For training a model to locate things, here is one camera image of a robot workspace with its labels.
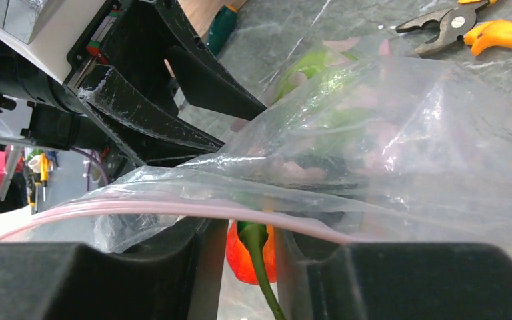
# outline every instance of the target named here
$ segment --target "wooden surface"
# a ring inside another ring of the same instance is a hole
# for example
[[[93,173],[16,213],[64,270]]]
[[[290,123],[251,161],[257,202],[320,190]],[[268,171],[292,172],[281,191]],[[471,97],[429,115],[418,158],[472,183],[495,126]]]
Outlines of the wooden surface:
[[[179,0],[185,15],[198,34],[204,35],[211,21],[224,5],[232,5],[240,9],[247,0]]]

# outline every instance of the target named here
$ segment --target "pliers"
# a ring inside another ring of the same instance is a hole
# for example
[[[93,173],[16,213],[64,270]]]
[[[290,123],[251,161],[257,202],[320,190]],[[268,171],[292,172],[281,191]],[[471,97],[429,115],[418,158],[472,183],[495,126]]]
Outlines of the pliers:
[[[427,29],[436,23],[439,25],[438,36],[416,48],[422,57],[448,49],[464,40],[464,36],[476,26],[477,14],[497,0],[458,0],[458,5],[440,9],[398,25],[398,33]]]

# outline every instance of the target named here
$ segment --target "marble surface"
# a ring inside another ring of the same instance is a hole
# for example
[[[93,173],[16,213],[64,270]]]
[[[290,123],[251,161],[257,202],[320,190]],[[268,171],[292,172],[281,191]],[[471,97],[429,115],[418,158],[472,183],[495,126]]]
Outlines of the marble surface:
[[[364,35],[395,36],[392,29],[411,18],[456,3],[454,0],[250,0],[239,12],[239,25],[221,53],[229,72],[263,100],[276,71],[297,58],[302,43],[343,40]],[[498,1],[479,14],[480,21],[512,21],[512,0]],[[402,35],[416,47],[436,33]],[[474,73],[512,105],[512,50],[492,48],[479,57],[458,45],[430,59],[454,61]],[[188,107],[182,118],[228,140],[233,121]],[[258,287],[240,284],[225,264],[218,319],[273,319]]]

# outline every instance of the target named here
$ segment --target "orange pepper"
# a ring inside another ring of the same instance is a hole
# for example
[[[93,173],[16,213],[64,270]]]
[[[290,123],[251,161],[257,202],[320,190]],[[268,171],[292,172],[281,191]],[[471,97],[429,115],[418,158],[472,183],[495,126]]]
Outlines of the orange pepper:
[[[275,266],[273,227],[267,225],[266,231],[268,232],[268,241],[266,241],[264,249],[262,250],[264,266],[266,267],[266,274],[268,274],[270,283],[274,283],[277,280],[277,270]],[[256,278],[256,272],[254,272],[254,266],[252,266],[250,253],[238,238],[236,223],[233,223],[227,234],[225,255],[229,266],[238,280],[251,285],[258,285],[258,279]]]

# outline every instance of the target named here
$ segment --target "tabletop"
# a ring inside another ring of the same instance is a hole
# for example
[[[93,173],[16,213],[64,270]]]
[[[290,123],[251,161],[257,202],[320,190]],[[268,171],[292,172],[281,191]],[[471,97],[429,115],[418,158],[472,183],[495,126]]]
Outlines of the tabletop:
[[[344,40],[365,35],[396,36],[396,25],[452,0],[249,0],[239,12],[239,24],[219,58],[229,72],[254,96],[263,92],[278,69],[297,58],[302,42]],[[500,0],[479,14],[479,22],[512,21],[512,0]],[[402,35],[413,47],[436,33]],[[454,61],[470,70],[512,105],[512,50],[491,48],[474,57],[468,46],[458,46],[430,59]],[[223,140],[230,138],[232,119],[191,109],[181,117]],[[219,319],[272,319],[258,287],[242,285],[225,266]]]

